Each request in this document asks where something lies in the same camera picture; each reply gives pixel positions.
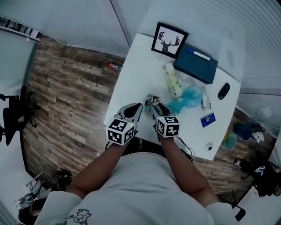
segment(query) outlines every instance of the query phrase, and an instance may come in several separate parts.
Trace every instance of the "blue tissue box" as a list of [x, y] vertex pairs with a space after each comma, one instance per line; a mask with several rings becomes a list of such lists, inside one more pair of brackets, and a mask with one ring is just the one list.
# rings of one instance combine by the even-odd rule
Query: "blue tissue box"
[[[210, 58], [206, 60], [192, 52], [195, 50]], [[193, 47], [189, 44], [184, 44], [180, 50], [178, 58], [174, 62], [174, 68], [191, 77], [198, 79], [205, 84], [211, 84], [214, 81], [216, 67], [218, 62], [212, 59], [205, 52]]]

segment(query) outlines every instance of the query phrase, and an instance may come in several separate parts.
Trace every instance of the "black picture frame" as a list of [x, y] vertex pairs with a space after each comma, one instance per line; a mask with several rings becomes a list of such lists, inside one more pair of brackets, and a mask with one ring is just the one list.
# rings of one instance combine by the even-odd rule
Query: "black picture frame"
[[[181, 43], [179, 44], [179, 47], [178, 47], [178, 49], [177, 49], [177, 51], [176, 51], [175, 54], [173, 54], [173, 53], [167, 53], [167, 52], [159, 51], [159, 50], [155, 49], [155, 44], [156, 44], [156, 41], [157, 41], [157, 39], [158, 39], [158, 33], [159, 33], [160, 27], [164, 27], [164, 28], [167, 28], [167, 29], [169, 29], [169, 30], [172, 30], [172, 31], [174, 31], [174, 32], [177, 32], [177, 33], [180, 33], [180, 34], [184, 35], [184, 37], [183, 37]], [[179, 56], [180, 50], [181, 50], [182, 46], [184, 45], [185, 40], [186, 40], [187, 37], [188, 37], [188, 34], [189, 34], [189, 33], [185, 32], [185, 31], [183, 31], [183, 30], [181, 30], [181, 29], [178, 29], [178, 28], [176, 28], [176, 27], [174, 27], [174, 26], [171, 26], [171, 25], [168, 25], [168, 24], [165, 24], [165, 23], [158, 22], [157, 27], [156, 27], [156, 30], [155, 30], [155, 35], [154, 35], [154, 39], [153, 39], [153, 43], [152, 43], [151, 50], [152, 50], [152, 51], [156, 51], [156, 52], [161, 53], [161, 54], [164, 54], [164, 55], [167, 55], [167, 56], [169, 56], [169, 57], [172, 57], [172, 58], [177, 59], [177, 57]]]

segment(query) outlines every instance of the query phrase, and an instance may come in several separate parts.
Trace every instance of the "clear plastic bag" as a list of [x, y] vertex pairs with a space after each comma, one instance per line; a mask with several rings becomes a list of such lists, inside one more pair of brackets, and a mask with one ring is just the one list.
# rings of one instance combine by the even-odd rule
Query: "clear plastic bag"
[[201, 99], [203, 97], [203, 92], [201, 88], [195, 85], [189, 85], [187, 89], [184, 90], [180, 99], [169, 102], [168, 106], [174, 110], [176, 114], [181, 112], [183, 107], [195, 108], [201, 104]]

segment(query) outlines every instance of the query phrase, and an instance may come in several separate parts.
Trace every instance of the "person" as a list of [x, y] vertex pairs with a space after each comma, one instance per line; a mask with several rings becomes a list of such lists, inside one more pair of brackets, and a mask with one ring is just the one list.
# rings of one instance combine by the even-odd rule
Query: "person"
[[67, 192], [51, 192], [36, 225], [238, 224], [173, 138], [160, 137], [163, 154], [145, 141], [136, 150], [136, 139], [108, 147]]

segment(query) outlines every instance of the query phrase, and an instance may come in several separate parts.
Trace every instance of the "computer mouse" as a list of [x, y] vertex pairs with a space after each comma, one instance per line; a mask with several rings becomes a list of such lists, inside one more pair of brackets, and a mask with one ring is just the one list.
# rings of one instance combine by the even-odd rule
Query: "computer mouse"
[[223, 88], [219, 91], [218, 98], [222, 100], [227, 94], [230, 89], [229, 83], [226, 83]]

